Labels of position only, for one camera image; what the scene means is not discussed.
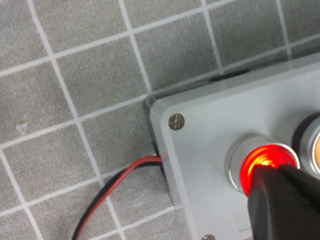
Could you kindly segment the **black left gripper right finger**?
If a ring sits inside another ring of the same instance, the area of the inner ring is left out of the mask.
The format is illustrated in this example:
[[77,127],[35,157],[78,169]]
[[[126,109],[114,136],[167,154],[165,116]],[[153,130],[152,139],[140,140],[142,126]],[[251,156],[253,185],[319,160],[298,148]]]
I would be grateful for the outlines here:
[[320,197],[320,180],[291,165],[281,165],[278,168],[289,182],[305,198]]

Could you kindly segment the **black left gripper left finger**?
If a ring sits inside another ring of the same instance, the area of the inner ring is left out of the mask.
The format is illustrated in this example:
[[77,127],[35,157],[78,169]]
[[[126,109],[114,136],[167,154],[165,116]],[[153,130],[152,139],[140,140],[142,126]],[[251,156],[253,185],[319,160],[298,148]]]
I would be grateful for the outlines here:
[[254,167],[247,209],[255,240],[320,238],[320,198],[301,195],[279,167]]

